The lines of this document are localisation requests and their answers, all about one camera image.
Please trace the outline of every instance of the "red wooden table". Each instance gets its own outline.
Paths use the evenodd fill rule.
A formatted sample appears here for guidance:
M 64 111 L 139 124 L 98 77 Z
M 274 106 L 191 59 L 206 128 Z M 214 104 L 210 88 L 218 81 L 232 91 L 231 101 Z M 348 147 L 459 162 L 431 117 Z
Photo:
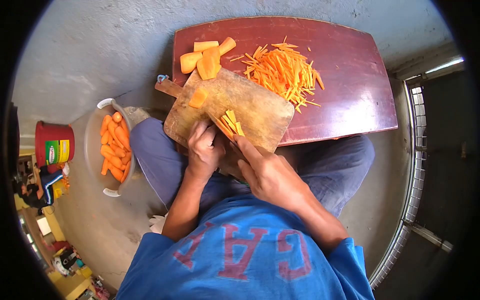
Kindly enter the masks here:
M 398 127 L 392 90 L 378 48 L 368 33 L 311 19 L 292 17 L 245 17 L 187 27 L 175 32 L 173 80 L 183 86 L 189 74 L 180 70 L 180 55 L 193 51 L 193 42 L 227 36 L 237 46 L 222 56 L 223 68 L 244 76 L 246 64 L 231 59 L 252 54 L 258 46 L 287 42 L 313 60 L 325 90 L 317 83 L 315 99 L 322 105 L 295 112 L 280 145 L 314 142 L 356 133 L 378 132 Z

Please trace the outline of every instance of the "bowl of carrots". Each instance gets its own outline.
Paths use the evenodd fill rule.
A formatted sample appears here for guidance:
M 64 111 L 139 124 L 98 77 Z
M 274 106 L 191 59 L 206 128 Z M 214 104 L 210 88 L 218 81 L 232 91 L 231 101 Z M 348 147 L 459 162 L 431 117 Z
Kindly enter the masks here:
M 87 167 L 105 195 L 120 196 L 131 180 L 135 169 L 131 130 L 131 121 L 113 98 L 100 101 L 87 123 L 84 142 Z

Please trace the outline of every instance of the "person's left hand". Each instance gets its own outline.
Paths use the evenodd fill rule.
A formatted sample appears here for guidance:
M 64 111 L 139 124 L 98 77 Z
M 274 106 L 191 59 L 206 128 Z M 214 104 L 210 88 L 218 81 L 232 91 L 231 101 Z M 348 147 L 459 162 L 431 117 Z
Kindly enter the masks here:
M 216 126 L 210 120 L 196 121 L 188 139 L 188 167 L 185 173 L 202 180 L 205 184 L 218 167 L 225 155 L 225 148 L 220 139 L 215 138 Z

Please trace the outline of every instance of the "gray concrete wall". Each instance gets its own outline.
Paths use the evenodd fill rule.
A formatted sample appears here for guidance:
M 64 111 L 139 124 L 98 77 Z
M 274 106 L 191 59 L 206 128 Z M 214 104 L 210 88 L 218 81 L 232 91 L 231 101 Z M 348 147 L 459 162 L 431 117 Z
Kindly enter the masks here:
M 71 123 L 103 98 L 171 72 L 175 30 L 252 15 L 338 23 L 374 37 L 387 67 L 451 40 L 428 0 L 57 0 L 34 30 L 13 91 L 20 133 Z

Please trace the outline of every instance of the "gray bowl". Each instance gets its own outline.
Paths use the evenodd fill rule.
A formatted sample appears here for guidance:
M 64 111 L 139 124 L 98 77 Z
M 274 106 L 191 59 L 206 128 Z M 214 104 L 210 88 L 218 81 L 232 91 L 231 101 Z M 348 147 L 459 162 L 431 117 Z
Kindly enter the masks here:
M 135 156 L 132 152 L 130 172 L 123 183 L 116 180 L 110 172 L 107 172 L 105 176 L 101 174 L 104 157 L 100 154 L 100 147 L 102 146 L 100 142 L 102 138 L 100 135 L 100 127 L 102 126 L 105 115 L 113 115 L 117 111 L 123 116 L 127 123 L 128 130 L 131 132 L 132 122 L 127 117 L 123 107 L 118 105 L 113 98 L 104 99 L 97 104 L 96 109 L 92 112 L 88 120 L 85 130 L 85 160 L 88 170 L 98 184 L 103 187 L 103 193 L 110 197 L 118 197 L 121 195 L 122 190 L 125 189 L 132 179 L 136 166 Z

